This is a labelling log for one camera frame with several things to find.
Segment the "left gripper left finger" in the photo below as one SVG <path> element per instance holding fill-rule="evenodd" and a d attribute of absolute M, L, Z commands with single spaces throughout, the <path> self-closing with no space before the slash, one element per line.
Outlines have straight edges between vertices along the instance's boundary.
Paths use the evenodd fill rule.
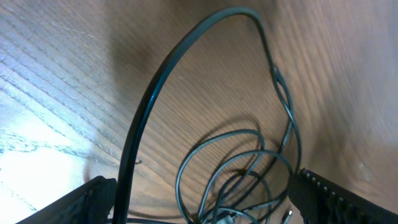
<path fill-rule="evenodd" d="M 115 195 L 116 179 L 99 175 L 19 223 L 106 223 Z"/>

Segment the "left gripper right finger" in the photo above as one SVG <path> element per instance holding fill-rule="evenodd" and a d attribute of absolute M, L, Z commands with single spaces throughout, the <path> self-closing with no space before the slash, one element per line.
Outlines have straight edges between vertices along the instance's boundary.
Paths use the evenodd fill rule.
<path fill-rule="evenodd" d="M 310 224 L 397 224 L 386 210 L 307 169 L 289 177 L 289 200 Z"/>

